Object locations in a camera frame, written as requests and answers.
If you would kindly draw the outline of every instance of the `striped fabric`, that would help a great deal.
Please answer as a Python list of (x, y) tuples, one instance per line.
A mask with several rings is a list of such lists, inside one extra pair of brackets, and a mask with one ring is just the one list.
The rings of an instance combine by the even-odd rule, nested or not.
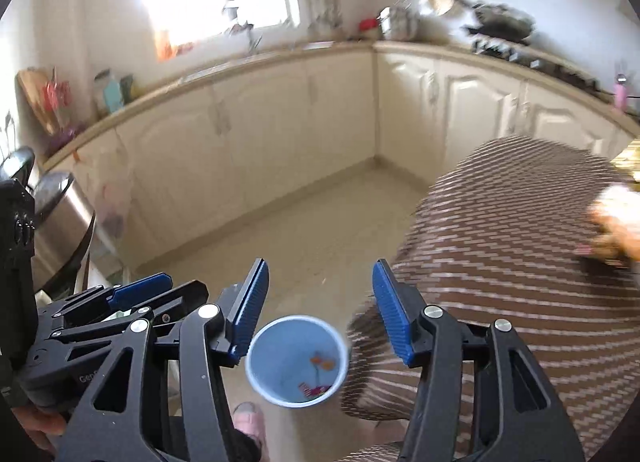
[[(509, 319), (565, 405), (587, 460), (640, 388), (640, 290), (625, 271), (587, 273), (574, 255), (596, 227), (585, 209), (619, 182), (602, 158), (560, 144), (488, 142), (420, 205), (393, 266), (401, 282), (459, 320)], [(354, 316), (342, 408), (369, 420), (409, 418), (419, 370), (395, 357), (375, 302)], [(465, 363), (456, 456), (468, 453), (473, 366)], [(395, 460), (399, 446), (347, 460)]]

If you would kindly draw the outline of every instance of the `cutting board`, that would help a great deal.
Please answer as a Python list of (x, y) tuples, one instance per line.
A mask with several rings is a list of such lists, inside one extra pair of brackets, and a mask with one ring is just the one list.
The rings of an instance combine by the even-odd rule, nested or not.
[(18, 72), (18, 82), (22, 87), (24, 96), (33, 110), (34, 115), (49, 135), (54, 135), (60, 130), (58, 121), (53, 112), (44, 108), (43, 88), (49, 82), (49, 73), (43, 68), (27, 68)]

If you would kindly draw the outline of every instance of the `wooden countertop edge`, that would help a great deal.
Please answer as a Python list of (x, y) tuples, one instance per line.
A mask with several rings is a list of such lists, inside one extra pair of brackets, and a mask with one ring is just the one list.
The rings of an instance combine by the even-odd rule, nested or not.
[(631, 117), (613, 108), (613, 106), (607, 105), (600, 100), (582, 92), (572, 86), (560, 82), (552, 77), (545, 76), (539, 72), (528, 70), (524, 67), (506, 63), (499, 59), (479, 56), (471, 54), (469, 51), (463, 48), (455, 48), (448, 46), (431, 45), (424, 43), (403, 43), (395, 41), (379, 41), (379, 42), (332, 42), (323, 44), (309, 44), (295, 48), (293, 50), (279, 49), (263, 52), (261, 54), (240, 58), (224, 62), (219, 65), (205, 68), (200, 72), (194, 74), (185, 74), (184, 77), (190, 75), (200, 74), (198, 77), (190, 80), (177, 80), (173, 81), (164, 87), (154, 90), (133, 101), (131, 104), (125, 106), (123, 109), (107, 116), (106, 118), (96, 122), (87, 128), (82, 134), (78, 135), (64, 148), (56, 152), (50, 157), (44, 164), (45, 171), (50, 171), (55, 168), (60, 162), (65, 160), (73, 152), (94, 140), (94, 138), (103, 134), (104, 132), (115, 128), (120, 124), (128, 121), (130, 118), (135, 117), (141, 112), (149, 110), (154, 106), (162, 103), (168, 99), (174, 98), (179, 95), (183, 95), (191, 90), (199, 87), (206, 86), (216, 81), (225, 80), (229, 77), (241, 73), (247, 73), (260, 68), (271, 66), (274, 64), (304, 59), (308, 57), (321, 57), (324, 55), (339, 54), (343, 52), (356, 52), (362, 50), (371, 50), (379, 54), (411, 54), (417, 56), (428, 56), (433, 58), (446, 58), (453, 61), (458, 61), (463, 64), (477, 65), (485, 69), (495, 70), (499, 73), (508, 74), (516, 78), (531, 81), (539, 84), (549, 90), (553, 90), (556, 93), (568, 97), (571, 100), (579, 102), (591, 110), (600, 113), (604, 118), (617, 124), (625, 131), (632, 134), (634, 137), (640, 135), (640, 125), (636, 124)]

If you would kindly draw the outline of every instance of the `foot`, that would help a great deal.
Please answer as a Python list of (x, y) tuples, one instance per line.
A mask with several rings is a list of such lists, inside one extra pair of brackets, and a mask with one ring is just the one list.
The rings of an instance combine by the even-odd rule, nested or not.
[(260, 448), (260, 462), (269, 462), (267, 451), (267, 432), (264, 425), (264, 414), (257, 404), (243, 402), (234, 410), (234, 428), (251, 437)]

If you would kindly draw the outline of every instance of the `faucet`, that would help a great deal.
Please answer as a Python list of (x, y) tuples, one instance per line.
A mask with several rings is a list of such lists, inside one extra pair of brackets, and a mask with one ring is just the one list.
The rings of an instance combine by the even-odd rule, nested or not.
[(246, 32), (249, 39), (249, 56), (257, 54), (258, 45), (260, 45), (260, 42), (262, 41), (262, 36), (258, 39), (254, 38), (254, 24), (246, 22), (244, 25), (239, 25), (239, 23), (236, 23), (227, 31), (231, 36), (241, 32)]

